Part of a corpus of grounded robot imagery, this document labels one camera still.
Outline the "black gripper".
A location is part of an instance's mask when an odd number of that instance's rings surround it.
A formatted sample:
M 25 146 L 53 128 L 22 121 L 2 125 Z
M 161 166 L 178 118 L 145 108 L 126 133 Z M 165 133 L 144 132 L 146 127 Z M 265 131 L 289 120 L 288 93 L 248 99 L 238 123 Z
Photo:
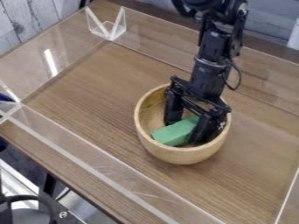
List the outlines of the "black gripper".
M 230 107 L 220 95 L 229 69 L 225 61 L 217 63 L 196 57 L 190 78 L 170 77 L 170 86 L 165 90 L 164 124 L 178 122 L 184 109 L 202 114 L 188 136 L 189 145 L 208 143 L 225 127 L 225 114 L 230 112 Z

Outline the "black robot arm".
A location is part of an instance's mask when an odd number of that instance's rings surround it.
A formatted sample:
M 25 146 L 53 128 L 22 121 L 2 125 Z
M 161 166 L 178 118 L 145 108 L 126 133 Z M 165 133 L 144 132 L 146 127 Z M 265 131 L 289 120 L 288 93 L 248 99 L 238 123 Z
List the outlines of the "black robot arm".
M 242 47 L 248 0 L 172 0 L 172 5 L 186 18 L 200 13 L 201 22 L 190 78 L 170 77 L 162 121 L 166 125 L 178 122 L 182 111 L 189 110 L 198 120 L 186 143 L 198 145 L 214 138 L 226 124 L 230 107 L 220 96 Z

